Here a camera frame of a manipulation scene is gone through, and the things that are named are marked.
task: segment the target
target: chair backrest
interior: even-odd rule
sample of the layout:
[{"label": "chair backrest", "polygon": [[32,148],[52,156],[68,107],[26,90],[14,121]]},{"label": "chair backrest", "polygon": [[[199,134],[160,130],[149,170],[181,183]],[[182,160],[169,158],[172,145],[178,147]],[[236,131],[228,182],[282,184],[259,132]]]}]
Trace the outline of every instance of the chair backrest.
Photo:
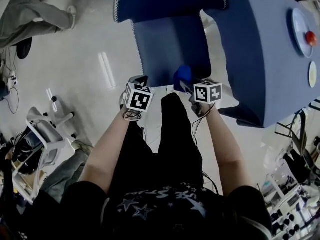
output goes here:
[{"label": "chair backrest", "polygon": [[115,0],[114,20],[134,23],[198,14],[202,9],[222,10],[227,0]]}]

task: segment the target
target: gray pants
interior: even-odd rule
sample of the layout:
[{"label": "gray pants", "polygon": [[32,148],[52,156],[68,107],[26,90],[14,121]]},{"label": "gray pants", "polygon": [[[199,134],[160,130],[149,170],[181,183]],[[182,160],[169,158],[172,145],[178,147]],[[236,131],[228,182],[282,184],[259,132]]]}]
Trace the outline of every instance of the gray pants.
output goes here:
[{"label": "gray pants", "polygon": [[87,160],[87,154],[80,149],[76,150],[72,157],[59,165],[46,178],[40,190],[46,192],[60,204],[66,189],[80,178]]},{"label": "gray pants", "polygon": [[[33,22],[42,18],[44,21]],[[0,49],[25,39],[71,28],[73,17],[39,0],[11,0],[0,19]]]}]

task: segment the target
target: black t-shirt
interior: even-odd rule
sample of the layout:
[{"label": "black t-shirt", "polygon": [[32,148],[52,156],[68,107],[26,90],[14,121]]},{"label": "black t-shirt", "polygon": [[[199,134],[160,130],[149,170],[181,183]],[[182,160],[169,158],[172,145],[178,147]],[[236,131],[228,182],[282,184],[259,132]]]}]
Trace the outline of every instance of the black t-shirt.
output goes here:
[{"label": "black t-shirt", "polygon": [[72,239],[160,238],[197,236],[214,239],[266,239],[256,227],[271,231],[264,198],[243,186],[228,198],[188,183],[108,198],[90,182],[71,185],[61,201],[63,234]]}]

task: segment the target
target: apple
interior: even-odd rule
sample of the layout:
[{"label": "apple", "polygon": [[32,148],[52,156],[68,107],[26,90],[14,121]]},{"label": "apple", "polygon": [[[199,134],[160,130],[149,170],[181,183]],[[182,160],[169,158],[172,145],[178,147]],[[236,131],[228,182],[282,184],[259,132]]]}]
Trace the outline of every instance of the apple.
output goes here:
[{"label": "apple", "polygon": [[318,44],[317,37],[312,31],[309,31],[305,34],[305,39],[306,42],[311,46],[316,46]]}]

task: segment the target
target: floor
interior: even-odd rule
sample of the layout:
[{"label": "floor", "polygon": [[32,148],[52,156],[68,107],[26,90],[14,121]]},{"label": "floor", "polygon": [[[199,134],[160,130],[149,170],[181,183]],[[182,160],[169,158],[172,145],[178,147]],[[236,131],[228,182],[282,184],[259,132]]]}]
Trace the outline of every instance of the floor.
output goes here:
[{"label": "floor", "polygon": [[[114,0],[45,0],[46,3],[65,10],[69,5],[78,9],[78,21],[74,30],[33,38],[32,48],[25,60],[16,59],[16,86],[19,107],[11,114],[8,104],[0,102],[0,129],[7,139],[16,136],[26,127],[26,115],[31,107],[41,113],[49,110],[47,90],[63,102],[66,111],[74,111],[72,120],[81,140],[95,145],[119,111],[119,97],[130,77],[141,75],[141,62],[130,22],[117,24],[113,20]],[[221,45],[217,25],[207,29],[207,39],[212,63],[212,78],[229,85],[226,58]],[[11,49],[11,61],[15,50]],[[108,88],[106,69],[102,61],[109,63],[115,87]],[[155,97],[141,126],[146,128],[146,141],[155,152],[161,133],[160,100],[167,94],[165,87],[157,88]],[[191,122],[196,120],[186,95],[180,95]],[[18,103],[16,93],[9,97],[12,109]],[[237,101],[225,95],[221,107],[233,107]],[[308,146],[320,132],[320,113],[309,112]],[[262,184],[266,175],[277,166],[277,157],[290,140],[274,134],[275,126],[267,129],[243,128],[234,119],[223,117],[235,135],[247,162],[252,182]],[[209,129],[203,121],[197,132],[204,171],[216,182],[221,191],[219,169],[215,159]],[[73,155],[67,145],[56,166]],[[50,173],[55,167],[47,168]]]}]

